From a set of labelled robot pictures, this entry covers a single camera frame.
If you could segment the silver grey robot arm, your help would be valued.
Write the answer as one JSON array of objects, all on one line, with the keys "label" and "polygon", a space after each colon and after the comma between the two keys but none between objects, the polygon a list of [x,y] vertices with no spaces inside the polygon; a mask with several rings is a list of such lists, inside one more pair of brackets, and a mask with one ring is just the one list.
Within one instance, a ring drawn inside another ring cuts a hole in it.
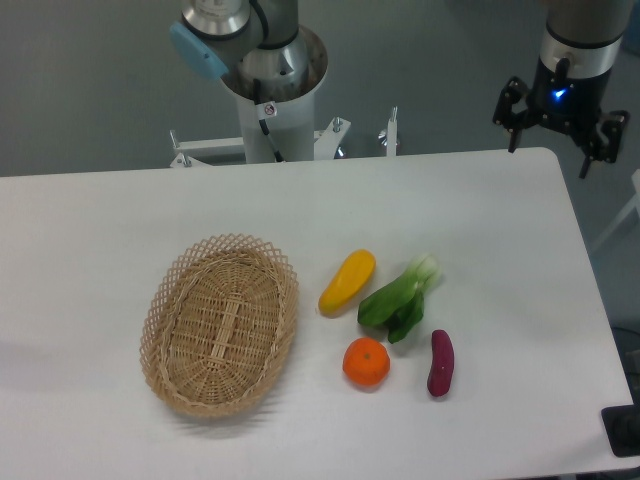
[{"label": "silver grey robot arm", "polygon": [[[631,17],[630,1],[551,1],[535,79],[511,78],[494,124],[516,148],[541,126],[569,136],[586,164],[616,161],[630,116],[601,101]],[[294,1],[186,1],[169,30],[183,61],[233,94],[248,163],[328,160],[349,125],[313,126],[314,95],[327,71],[320,39],[299,22]]]}]

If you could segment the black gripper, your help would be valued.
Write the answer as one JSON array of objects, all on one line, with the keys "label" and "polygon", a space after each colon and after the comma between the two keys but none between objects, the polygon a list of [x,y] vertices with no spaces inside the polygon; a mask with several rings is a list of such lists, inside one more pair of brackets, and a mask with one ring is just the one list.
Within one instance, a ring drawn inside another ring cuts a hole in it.
[{"label": "black gripper", "polygon": [[502,88],[492,122],[509,136],[507,151],[514,153],[521,134],[535,125],[566,134],[576,134],[574,143],[584,154],[578,177],[585,179],[594,162],[613,164],[630,121],[626,110],[602,112],[601,101],[610,72],[596,77],[562,77],[539,60],[531,90],[519,77],[511,77]]}]

